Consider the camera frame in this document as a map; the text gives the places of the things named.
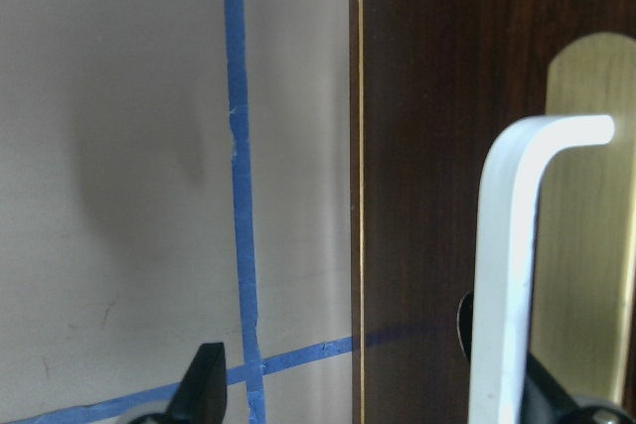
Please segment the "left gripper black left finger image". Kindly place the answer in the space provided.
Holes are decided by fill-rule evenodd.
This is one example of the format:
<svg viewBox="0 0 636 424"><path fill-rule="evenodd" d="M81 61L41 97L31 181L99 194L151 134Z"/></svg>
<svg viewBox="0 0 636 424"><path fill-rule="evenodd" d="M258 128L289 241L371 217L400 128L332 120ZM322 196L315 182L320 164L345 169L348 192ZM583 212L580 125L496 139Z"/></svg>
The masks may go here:
<svg viewBox="0 0 636 424"><path fill-rule="evenodd" d="M202 344L158 422L221 424L227 405L225 346Z"/></svg>

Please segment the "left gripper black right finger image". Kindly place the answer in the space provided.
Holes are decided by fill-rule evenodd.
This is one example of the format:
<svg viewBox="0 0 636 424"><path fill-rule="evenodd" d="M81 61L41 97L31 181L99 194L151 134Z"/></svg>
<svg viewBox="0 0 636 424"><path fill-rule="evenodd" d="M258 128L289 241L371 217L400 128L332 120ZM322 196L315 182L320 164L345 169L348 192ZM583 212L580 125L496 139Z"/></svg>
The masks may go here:
<svg viewBox="0 0 636 424"><path fill-rule="evenodd" d="M546 368L528 354L524 392L520 411L520 422L585 423L579 415L579 406Z"/></svg>

